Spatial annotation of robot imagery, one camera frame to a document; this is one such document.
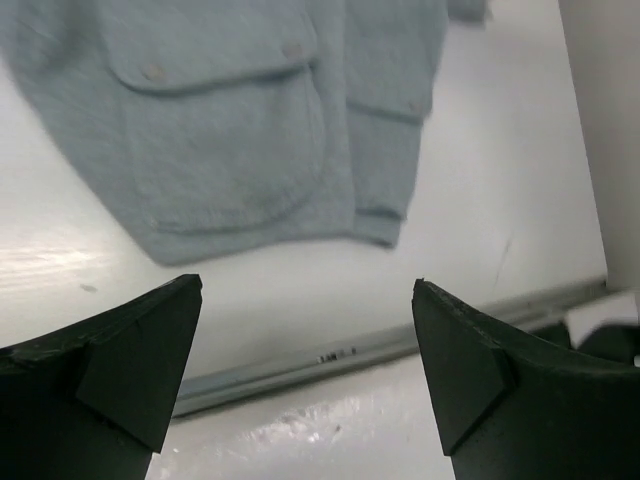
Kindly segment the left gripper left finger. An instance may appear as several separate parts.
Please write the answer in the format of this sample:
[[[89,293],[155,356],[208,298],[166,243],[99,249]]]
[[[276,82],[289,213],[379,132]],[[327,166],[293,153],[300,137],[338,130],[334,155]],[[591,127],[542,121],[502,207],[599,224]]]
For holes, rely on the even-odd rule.
[[[166,438],[201,290],[199,275],[181,275],[2,348],[2,478],[144,478]]]

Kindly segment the grey zip-up jacket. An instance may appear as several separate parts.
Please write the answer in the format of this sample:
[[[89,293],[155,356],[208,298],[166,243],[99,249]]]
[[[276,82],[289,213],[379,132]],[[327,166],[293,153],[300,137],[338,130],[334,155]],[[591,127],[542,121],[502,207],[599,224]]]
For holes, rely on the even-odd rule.
[[[185,265],[394,247],[447,26],[485,1],[5,1],[1,53],[134,241]]]

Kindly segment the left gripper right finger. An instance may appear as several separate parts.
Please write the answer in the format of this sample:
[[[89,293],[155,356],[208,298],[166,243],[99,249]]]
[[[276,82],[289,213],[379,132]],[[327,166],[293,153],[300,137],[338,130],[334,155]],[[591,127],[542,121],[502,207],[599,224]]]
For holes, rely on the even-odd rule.
[[[459,479],[635,479],[639,370],[571,350],[417,280],[412,312]]]

